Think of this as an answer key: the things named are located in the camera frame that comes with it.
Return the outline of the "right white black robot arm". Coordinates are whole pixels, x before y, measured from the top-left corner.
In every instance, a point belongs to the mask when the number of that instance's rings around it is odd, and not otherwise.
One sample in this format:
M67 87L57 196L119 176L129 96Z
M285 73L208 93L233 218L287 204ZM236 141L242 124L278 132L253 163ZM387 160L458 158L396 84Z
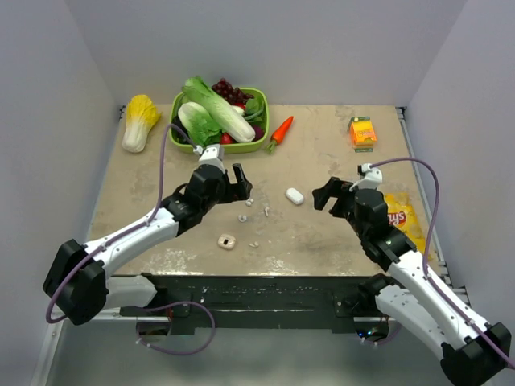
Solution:
M364 314L399 322L432 351L454 385L482 385L508 367L509 330L478 315L423 265L414 243L389 222L381 192L332 177L312 194L319 211L335 199L330 214L348 221L365 255L383 270L358 297Z

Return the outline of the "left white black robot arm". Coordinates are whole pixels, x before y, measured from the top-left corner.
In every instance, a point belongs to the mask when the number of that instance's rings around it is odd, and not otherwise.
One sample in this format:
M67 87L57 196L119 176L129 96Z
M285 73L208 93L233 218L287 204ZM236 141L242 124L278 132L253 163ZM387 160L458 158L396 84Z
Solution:
M188 183L132 224L100 239L80 244L63 243L56 254L43 291L50 297L46 319L56 322L52 309L79 326L109 308L137 307L148 315L161 314L167 296L143 275L118 277L116 272L146 250L172 240L198 225L217 204L246 201L253 185L239 164L233 165L237 181L216 166L202 165Z

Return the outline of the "white earbud charging case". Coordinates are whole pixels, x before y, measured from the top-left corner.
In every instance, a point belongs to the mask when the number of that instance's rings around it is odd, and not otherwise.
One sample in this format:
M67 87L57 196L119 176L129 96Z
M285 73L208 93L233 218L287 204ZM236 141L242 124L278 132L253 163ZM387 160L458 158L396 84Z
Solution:
M285 196L294 204L301 205L304 202L303 194L297 189L290 187L286 189Z

